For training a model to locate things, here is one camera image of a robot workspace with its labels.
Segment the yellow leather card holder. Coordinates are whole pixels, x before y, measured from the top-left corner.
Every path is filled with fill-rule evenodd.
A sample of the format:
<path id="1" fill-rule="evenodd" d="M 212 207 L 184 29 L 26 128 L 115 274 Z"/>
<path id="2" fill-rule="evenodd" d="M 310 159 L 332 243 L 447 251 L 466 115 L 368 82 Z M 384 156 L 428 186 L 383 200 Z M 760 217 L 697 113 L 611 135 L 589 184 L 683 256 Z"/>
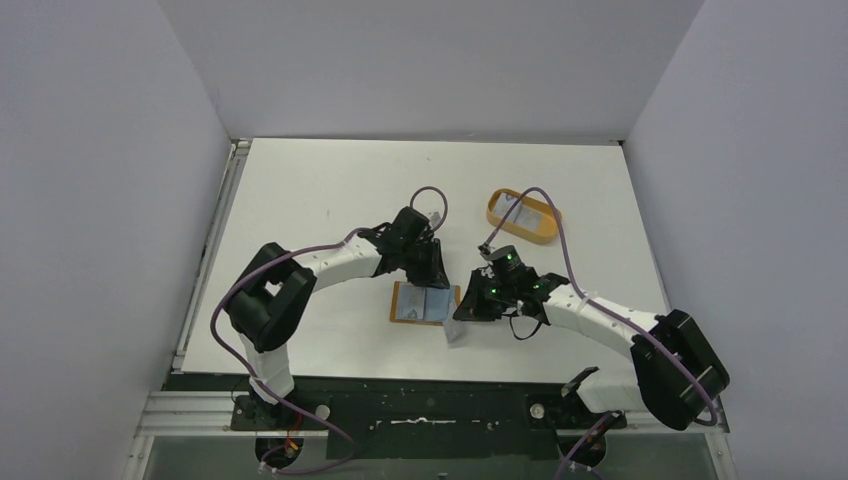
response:
<path id="1" fill-rule="evenodd" d="M 460 301 L 461 288 L 419 287 L 395 282 L 390 302 L 389 321 L 414 325 L 442 325 L 452 318 Z"/>

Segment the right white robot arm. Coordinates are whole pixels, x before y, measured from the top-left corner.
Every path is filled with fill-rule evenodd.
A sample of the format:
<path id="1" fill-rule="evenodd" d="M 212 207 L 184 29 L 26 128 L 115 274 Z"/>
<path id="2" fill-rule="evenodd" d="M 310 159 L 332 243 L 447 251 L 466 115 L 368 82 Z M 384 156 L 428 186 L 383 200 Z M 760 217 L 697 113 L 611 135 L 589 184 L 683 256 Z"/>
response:
<path id="1" fill-rule="evenodd" d="M 719 422 L 716 399 L 729 386 L 729 373 L 691 315 L 628 308 L 566 276 L 538 274 L 512 245 L 483 248 L 481 256 L 486 264 L 472 271 L 455 320 L 526 317 L 580 334 L 629 360 L 622 373 L 603 374 L 592 366 L 566 383 L 562 412 L 570 424 L 586 427 L 612 411 L 647 412 L 678 431 Z"/>

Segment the silver credit card carried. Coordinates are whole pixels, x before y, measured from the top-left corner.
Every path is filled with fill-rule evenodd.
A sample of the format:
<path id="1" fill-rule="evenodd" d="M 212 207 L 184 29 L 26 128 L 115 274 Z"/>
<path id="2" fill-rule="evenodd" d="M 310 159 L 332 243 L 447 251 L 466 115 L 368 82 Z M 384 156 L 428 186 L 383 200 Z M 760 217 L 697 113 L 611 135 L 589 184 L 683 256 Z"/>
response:
<path id="1" fill-rule="evenodd" d="M 450 300 L 446 309 L 445 318 L 442 321 L 442 328 L 448 345 L 454 345 L 459 342 L 465 333 L 464 323 L 454 318 L 456 310 L 456 301 Z"/>

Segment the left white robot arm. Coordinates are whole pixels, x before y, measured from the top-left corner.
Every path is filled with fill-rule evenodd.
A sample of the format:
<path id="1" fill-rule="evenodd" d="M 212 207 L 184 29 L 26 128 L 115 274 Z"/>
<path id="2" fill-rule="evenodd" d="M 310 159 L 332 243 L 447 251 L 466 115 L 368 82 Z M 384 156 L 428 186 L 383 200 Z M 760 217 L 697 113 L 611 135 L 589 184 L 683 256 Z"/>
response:
<path id="1" fill-rule="evenodd" d="M 213 313 L 227 314 L 246 348 L 237 359 L 250 375 L 261 421 L 283 429 L 295 419 L 287 343 L 310 297 L 336 284 L 397 270 L 417 287 L 450 286 L 440 240 L 428 218 L 409 206 L 393 221 L 356 228 L 337 243 L 288 251 L 271 242 L 256 252 Z"/>

